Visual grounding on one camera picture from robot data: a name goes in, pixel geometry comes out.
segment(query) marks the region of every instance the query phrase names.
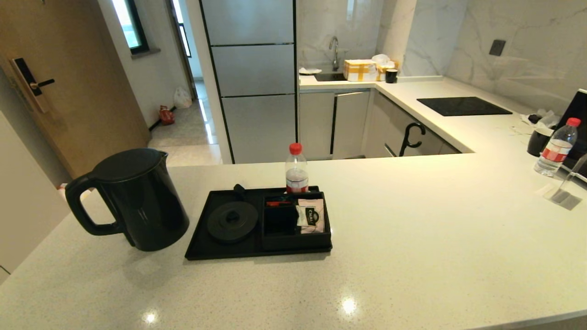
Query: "bottle label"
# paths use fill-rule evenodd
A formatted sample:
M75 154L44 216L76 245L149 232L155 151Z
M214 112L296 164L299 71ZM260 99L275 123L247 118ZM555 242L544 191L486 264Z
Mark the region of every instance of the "bottle label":
M544 151L542 152L542 157L550 161L560 163L565 160L566 155L569 154L571 148L572 146L568 142L560 140L551 140L546 145L546 148L544 148Z
M307 193L308 192L308 178L301 181L292 181L288 178L285 179L287 187L286 192L291 193Z

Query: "tea bag packet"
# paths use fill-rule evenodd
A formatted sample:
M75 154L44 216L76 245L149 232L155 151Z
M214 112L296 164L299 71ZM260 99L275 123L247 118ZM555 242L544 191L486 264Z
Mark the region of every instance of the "tea bag packet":
M324 233L324 200L298 200L298 226L302 234Z

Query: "black monitor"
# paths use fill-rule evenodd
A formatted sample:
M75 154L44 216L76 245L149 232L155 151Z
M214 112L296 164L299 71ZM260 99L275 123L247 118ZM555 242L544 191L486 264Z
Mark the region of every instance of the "black monitor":
M587 153L587 90L585 89L579 89L577 94L575 94L573 101L571 101L571 104L561 118L561 121L556 126L556 129L566 125L567 119L573 117L581 119L581 124L577 127L577 142L563 162L563 165L571 170L579 158ZM579 173L584 177L587 177L587 163L581 167Z

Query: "electric kettle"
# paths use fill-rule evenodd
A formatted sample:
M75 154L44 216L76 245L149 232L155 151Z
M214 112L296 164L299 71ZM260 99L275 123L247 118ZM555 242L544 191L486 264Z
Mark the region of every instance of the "electric kettle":
M114 154L68 184L65 197L73 215L92 235L123 233L130 245L155 251L179 240L190 225L167 172L168 154L155 149L131 149ZM83 208L80 195L96 188L116 220L96 224Z

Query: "plastic water bottle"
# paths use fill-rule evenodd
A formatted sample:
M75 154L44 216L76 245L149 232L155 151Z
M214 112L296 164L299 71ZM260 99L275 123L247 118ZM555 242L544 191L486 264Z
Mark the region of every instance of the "plastic water bottle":
M289 156L285 162L286 191L291 193L305 193L308 191L308 162L302 154L302 145L289 145Z
M534 170L543 176L554 176L562 165L566 155L569 154L575 142L577 142L577 126L581 124L579 118L569 118L566 125L562 126L552 135L550 141L540 154L540 158L534 165Z

